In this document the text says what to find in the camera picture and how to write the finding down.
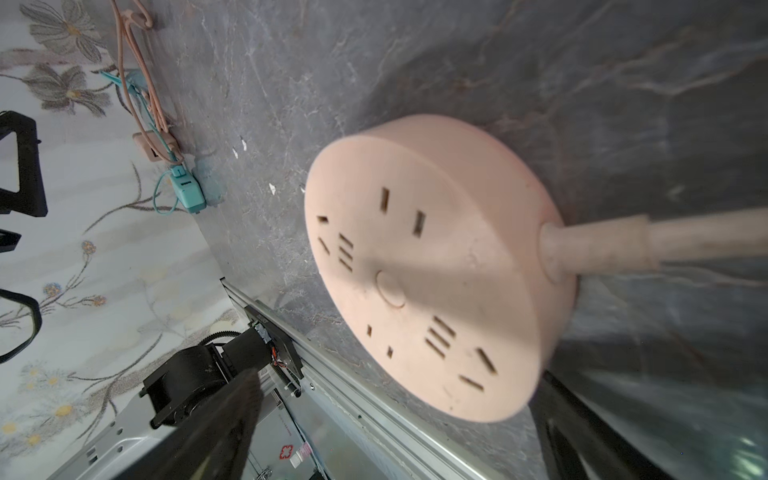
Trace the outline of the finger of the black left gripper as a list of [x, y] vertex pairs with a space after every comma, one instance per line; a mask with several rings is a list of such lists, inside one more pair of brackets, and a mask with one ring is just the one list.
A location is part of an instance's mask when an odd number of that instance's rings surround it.
[[1, 213], [12, 211], [31, 217], [45, 217], [48, 206], [40, 167], [39, 145], [34, 119], [14, 111], [1, 112], [1, 139], [16, 135], [19, 189], [1, 189]]

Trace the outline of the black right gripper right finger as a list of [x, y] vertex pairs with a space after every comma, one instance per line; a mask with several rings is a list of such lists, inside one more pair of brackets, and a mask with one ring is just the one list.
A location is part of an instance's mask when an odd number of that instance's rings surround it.
[[551, 479], [587, 479], [586, 467], [599, 479], [670, 477], [548, 371], [529, 409]]

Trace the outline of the pink round power strip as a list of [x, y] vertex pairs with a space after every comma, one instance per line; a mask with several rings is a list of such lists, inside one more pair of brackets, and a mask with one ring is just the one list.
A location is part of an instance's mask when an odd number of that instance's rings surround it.
[[481, 423], [533, 397], [580, 276], [767, 252], [763, 208], [567, 226], [511, 149], [439, 115], [330, 143], [304, 211], [319, 274], [366, 351], [421, 401]]

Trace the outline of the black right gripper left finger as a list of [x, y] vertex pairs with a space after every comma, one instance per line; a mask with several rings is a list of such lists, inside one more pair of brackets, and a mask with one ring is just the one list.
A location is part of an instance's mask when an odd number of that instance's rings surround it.
[[214, 394], [119, 479], [240, 479], [264, 394], [248, 369]]

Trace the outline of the pink charger plug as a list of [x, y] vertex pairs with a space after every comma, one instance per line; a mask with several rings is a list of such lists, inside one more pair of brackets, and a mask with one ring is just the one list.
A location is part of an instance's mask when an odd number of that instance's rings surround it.
[[154, 20], [141, 1], [133, 1], [133, 9], [121, 10], [117, 1], [110, 1], [109, 5], [117, 38], [118, 84], [138, 128], [136, 142], [150, 161], [179, 165], [180, 147], [170, 133], [158, 90], [134, 33], [135, 29], [151, 31]]

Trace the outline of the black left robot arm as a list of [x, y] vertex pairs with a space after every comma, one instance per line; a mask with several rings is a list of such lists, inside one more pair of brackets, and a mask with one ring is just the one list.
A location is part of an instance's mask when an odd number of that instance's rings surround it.
[[171, 174], [98, 131], [1, 116], [1, 475], [85, 477], [274, 351], [245, 331]]

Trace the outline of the teal charger plug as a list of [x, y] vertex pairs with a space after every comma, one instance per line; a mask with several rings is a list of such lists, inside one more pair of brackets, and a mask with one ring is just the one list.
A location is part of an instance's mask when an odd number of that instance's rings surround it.
[[[129, 108], [128, 100], [134, 109], [138, 108], [140, 131], [133, 135], [139, 149], [150, 161], [160, 162], [170, 159], [165, 170], [159, 175], [148, 202], [155, 213], [163, 216], [176, 211], [197, 214], [207, 207], [207, 201], [198, 180], [191, 169], [184, 163], [181, 148], [170, 133], [167, 120], [159, 100], [150, 89], [149, 82], [138, 69], [126, 71], [123, 78], [117, 71], [101, 71], [100, 75], [121, 92], [121, 99]], [[171, 187], [175, 200], [170, 206], [157, 204], [161, 187]]]

